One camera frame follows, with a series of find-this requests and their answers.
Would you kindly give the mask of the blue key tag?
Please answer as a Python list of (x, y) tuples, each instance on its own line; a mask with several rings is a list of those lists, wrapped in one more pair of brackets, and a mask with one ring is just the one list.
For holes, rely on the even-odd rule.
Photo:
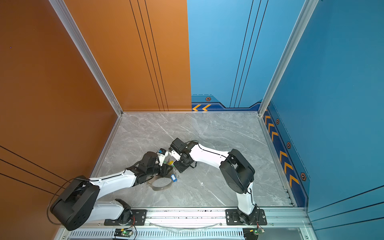
[(177, 178), (176, 178), (176, 176), (174, 174), (171, 175), (171, 179), (172, 179), (173, 182), (177, 181)]

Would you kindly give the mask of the large metal band keyring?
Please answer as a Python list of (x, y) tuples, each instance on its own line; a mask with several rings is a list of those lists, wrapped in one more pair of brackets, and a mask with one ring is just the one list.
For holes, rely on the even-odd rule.
[(169, 177), (155, 176), (146, 182), (146, 185), (149, 186), (153, 191), (158, 192), (169, 189), (173, 183), (173, 180)]

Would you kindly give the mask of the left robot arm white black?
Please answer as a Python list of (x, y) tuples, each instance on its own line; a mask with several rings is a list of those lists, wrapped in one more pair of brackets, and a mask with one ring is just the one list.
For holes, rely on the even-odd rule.
[(173, 169), (165, 163), (169, 152), (147, 152), (143, 158), (123, 171), (109, 176), (90, 178), (78, 176), (66, 187), (49, 210), (68, 230), (87, 222), (105, 220), (108, 224), (133, 224), (132, 208), (121, 199), (103, 202), (100, 199), (113, 192), (145, 184), (154, 177), (165, 177)]

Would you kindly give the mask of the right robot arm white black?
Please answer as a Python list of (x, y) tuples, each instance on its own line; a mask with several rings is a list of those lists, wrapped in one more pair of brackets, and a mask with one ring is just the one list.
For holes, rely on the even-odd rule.
[(219, 169), (227, 185), (237, 194), (240, 221), (246, 225), (256, 222), (257, 205), (253, 194), (255, 169), (238, 150), (223, 152), (204, 147), (196, 140), (184, 143), (177, 138), (171, 143), (169, 151), (180, 173), (197, 163)]

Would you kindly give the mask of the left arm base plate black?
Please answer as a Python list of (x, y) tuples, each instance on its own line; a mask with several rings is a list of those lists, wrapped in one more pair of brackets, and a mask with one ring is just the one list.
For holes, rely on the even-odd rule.
[(116, 219), (107, 219), (104, 221), (105, 226), (144, 226), (147, 216), (147, 210), (124, 210), (123, 213)]

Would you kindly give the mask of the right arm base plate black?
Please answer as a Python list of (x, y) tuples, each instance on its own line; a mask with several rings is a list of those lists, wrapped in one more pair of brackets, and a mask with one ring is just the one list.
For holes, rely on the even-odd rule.
[(226, 209), (225, 214), (228, 226), (266, 226), (268, 224), (265, 211), (259, 208), (254, 208), (249, 215), (239, 209)]

